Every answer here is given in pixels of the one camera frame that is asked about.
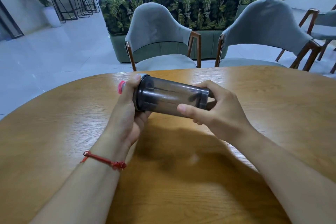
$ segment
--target shaker bottle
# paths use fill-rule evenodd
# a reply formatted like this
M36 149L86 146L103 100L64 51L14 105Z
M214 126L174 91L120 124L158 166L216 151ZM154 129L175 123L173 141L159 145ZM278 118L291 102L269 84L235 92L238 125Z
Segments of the shaker bottle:
M118 93L121 94L125 85L121 81ZM209 89L202 89L179 82L172 82L142 75L140 84L133 95L134 107L137 111L151 111L184 117L177 110L179 104L192 105L206 109Z

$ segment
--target red cap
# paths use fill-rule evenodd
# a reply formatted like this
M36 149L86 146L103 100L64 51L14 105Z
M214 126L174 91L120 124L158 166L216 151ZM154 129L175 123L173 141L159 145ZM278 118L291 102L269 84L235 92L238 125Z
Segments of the red cap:
M121 81L118 85L118 94L121 95L121 93L123 92L123 85L124 85L125 81Z

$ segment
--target bottle lid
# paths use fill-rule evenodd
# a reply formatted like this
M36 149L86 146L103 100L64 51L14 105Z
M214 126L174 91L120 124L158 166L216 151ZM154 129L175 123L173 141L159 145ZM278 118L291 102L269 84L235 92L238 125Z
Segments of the bottle lid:
M121 95L121 93L123 92L123 85L124 85L125 81L121 81L118 85L118 94Z

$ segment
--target wooden table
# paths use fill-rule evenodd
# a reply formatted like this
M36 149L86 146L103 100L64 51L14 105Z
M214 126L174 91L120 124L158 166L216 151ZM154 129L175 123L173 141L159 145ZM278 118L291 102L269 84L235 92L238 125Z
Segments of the wooden table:
M133 73L70 82L0 122L0 223L27 223L105 128ZM251 123L336 182L336 81L281 67L151 71L234 91ZM107 223L288 223L251 164L204 125L153 114L122 173Z

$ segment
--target fingernail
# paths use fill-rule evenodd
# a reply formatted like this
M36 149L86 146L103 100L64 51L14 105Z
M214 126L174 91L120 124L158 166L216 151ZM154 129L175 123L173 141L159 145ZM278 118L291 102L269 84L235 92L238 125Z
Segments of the fingernail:
M184 104L179 104L177 107L177 110L181 113L185 113L186 112L186 106Z
M134 79L136 79L136 80L140 80L140 79L141 79L141 75L140 75L140 74L136 74L136 75L134 76Z

